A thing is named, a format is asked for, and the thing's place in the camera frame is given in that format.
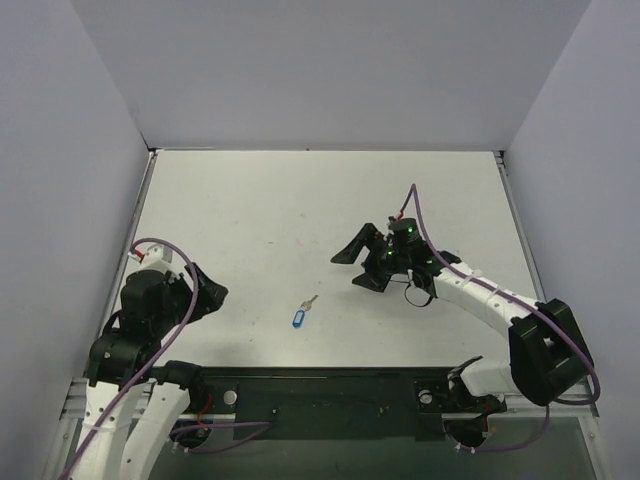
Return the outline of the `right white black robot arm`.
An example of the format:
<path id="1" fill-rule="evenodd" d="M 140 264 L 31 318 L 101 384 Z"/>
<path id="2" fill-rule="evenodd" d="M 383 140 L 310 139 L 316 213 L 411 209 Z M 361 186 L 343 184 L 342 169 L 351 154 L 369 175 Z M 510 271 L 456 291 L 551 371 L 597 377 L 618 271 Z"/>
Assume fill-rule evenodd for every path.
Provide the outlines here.
<path id="1" fill-rule="evenodd" d="M 482 397 L 508 393 L 547 406 L 593 373 L 594 364 L 570 307 L 503 290 L 459 257 L 436 250 L 413 218 L 391 218 L 388 231 L 366 223 L 331 261 L 353 264 L 363 272 L 354 285 L 382 293 L 392 278 L 404 275 L 429 300 L 455 305 L 502 336 L 509 358 L 498 362 L 473 357 L 447 374 L 449 402 L 468 409 Z"/>

